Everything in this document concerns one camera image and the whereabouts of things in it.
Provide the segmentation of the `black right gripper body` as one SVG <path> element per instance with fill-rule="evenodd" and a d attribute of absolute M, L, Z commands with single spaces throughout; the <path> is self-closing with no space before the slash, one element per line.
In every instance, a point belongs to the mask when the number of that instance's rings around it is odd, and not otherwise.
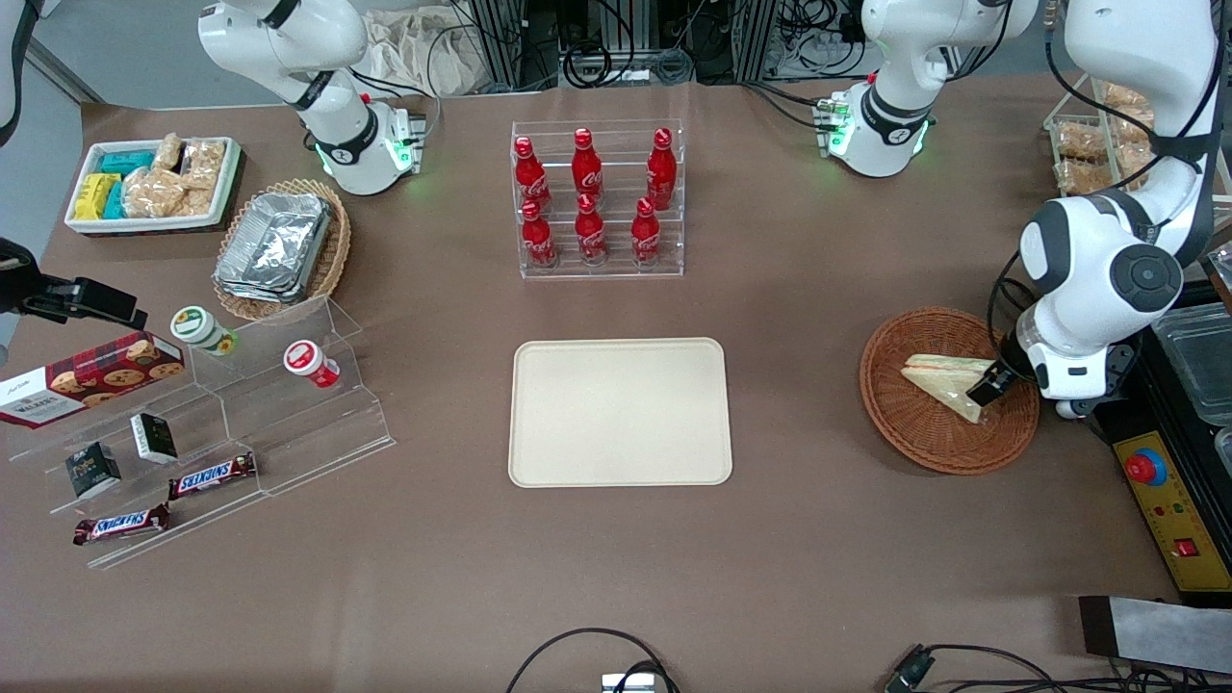
<path fill-rule="evenodd" d="M 1 312 L 21 313 L 28 298 L 42 295 L 43 277 L 25 245 L 1 240 Z"/>

